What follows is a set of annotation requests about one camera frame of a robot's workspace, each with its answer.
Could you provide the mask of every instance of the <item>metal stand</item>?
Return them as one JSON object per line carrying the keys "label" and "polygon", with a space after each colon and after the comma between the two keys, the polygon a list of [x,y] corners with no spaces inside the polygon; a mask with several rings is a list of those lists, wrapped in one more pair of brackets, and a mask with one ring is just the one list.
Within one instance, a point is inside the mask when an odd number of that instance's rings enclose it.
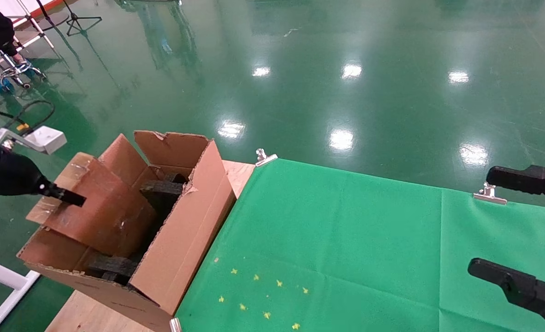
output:
{"label": "metal stand", "polygon": [[16,82],[16,84],[20,85],[24,89],[28,89],[30,88],[30,84],[22,82],[22,80],[20,79],[20,74],[24,74],[28,70],[32,70],[39,77],[43,79],[47,78],[47,76],[45,76],[45,74],[43,74],[41,70],[33,67],[33,65],[31,65],[30,63],[15,65],[13,59],[11,59],[8,54],[4,53],[3,51],[0,51],[0,56],[10,66],[7,69],[3,70],[2,74],[0,75],[0,79],[12,78],[13,81]]}
{"label": "metal stand", "polygon": [[39,21],[39,27],[41,27],[43,31],[53,29],[57,27],[58,25],[64,23],[70,18],[68,13],[64,13],[64,12],[57,12],[57,13],[53,13],[49,15],[47,14],[47,11],[45,10],[45,6],[43,6],[43,4],[41,3],[41,0],[36,0],[36,1],[37,1],[37,4],[39,4],[39,8],[41,8],[41,12],[43,12],[43,16],[45,17],[45,20]]}
{"label": "metal stand", "polygon": [[[72,9],[70,8],[70,5],[68,5],[68,3],[65,0],[64,0],[64,4],[68,8],[68,10],[70,11],[70,19],[68,20],[68,25],[70,26],[70,28],[68,29],[68,33],[67,33],[68,36],[73,36],[73,35],[76,35],[76,34],[81,34],[82,32],[86,32],[89,29],[91,29],[94,25],[97,25],[100,21],[102,21],[102,17],[100,17],[100,16],[79,17],[78,15],[76,15],[72,11]],[[83,29],[82,25],[80,25],[80,22],[79,22],[80,19],[96,19],[96,22],[93,23],[93,25],[90,25],[89,27]],[[78,32],[76,32],[75,34],[70,34],[72,29],[76,29],[76,30],[78,30]]]}
{"label": "metal stand", "polygon": [[11,269],[7,269],[0,265],[0,283],[14,289],[0,306],[0,324],[6,316],[9,315],[12,309],[14,309],[15,305],[26,294],[38,277],[39,273],[36,273],[35,271],[30,271],[26,277],[23,277]]}

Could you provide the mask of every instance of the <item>green epoxy floor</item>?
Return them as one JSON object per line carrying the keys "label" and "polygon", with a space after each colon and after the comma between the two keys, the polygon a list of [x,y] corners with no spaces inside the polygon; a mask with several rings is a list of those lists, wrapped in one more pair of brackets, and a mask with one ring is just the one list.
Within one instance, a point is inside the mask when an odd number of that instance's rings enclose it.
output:
{"label": "green epoxy floor", "polygon": [[[77,151],[119,133],[193,132],[222,157],[283,158],[472,192],[493,165],[545,166],[545,0],[80,0],[103,21],[37,42],[49,76],[0,96],[0,111],[43,98],[68,145],[26,152],[54,178]],[[62,25],[60,31],[66,32]],[[32,114],[36,118],[43,111]],[[542,197],[500,190],[516,202]],[[36,225],[36,197],[0,197],[0,263]],[[0,286],[0,303],[9,290]],[[39,332],[70,290],[39,281],[3,332]]]}

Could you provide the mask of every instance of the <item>green tablecloth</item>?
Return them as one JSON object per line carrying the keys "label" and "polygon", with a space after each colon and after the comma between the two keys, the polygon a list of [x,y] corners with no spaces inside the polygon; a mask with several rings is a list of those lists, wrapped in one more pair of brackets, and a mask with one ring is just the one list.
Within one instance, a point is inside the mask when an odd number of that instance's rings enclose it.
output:
{"label": "green tablecloth", "polygon": [[275,160],[256,168],[176,317],[184,332],[545,332],[467,273],[474,257],[545,280],[545,208]]}

